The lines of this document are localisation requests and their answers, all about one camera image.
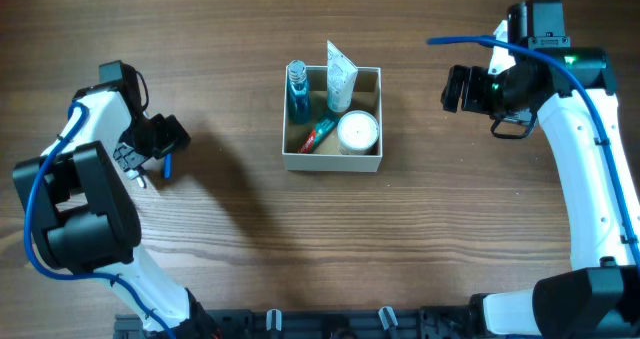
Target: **white tube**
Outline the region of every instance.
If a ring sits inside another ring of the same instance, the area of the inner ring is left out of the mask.
[[[349,109],[358,67],[327,40],[327,92],[329,109],[342,113]]]
[[[496,335],[540,335],[533,316],[533,289],[491,294],[482,301],[487,330]]]

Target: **black mounting rail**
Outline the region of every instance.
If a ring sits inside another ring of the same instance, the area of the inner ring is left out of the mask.
[[[267,330],[267,314],[251,310],[211,310],[218,323],[220,339],[329,339],[327,323],[339,317],[358,339],[463,339],[479,337],[473,328],[469,306],[436,306],[395,311],[395,333],[385,330],[376,310],[282,312],[281,331]],[[144,339],[142,323],[135,315],[118,315],[114,339]]]

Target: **blue bottle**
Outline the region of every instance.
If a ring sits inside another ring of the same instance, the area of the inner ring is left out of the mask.
[[[294,60],[289,64],[287,85],[289,86],[287,97],[289,119],[296,124],[306,124],[311,119],[311,98],[307,66],[304,62]]]

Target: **green led light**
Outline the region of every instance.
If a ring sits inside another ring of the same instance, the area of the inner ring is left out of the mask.
[[[578,60],[578,58],[573,55],[568,55],[564,57],[564,62],[569,65],[573,64],[573,62],[575,62],[576,60]]]

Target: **toiletry item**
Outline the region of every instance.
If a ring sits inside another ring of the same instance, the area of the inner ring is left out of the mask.
[[[313,129],[307,140],[304,142],[304,145],[298,150],[298,154],[308,154],[313,151],[320,143],[324,140],[324,138],[331,133],[333,128],[336,127],[338,123],[338,117],[333,113],[327,111],[325,113],[324,118],[322,118],[316,127]]]
[[[287,67],[287,107],[289,119],[296,124],[306,124],[311,118],[311,98],[307,66],[294,60]]]
[[[340,153],[343,155],[368,154],[379,136],[378,121],[362,110],[348,112],[338,123]]]
[[[327,92],[329,109],[342,113],[349,109],[358,67],[327,40]]]

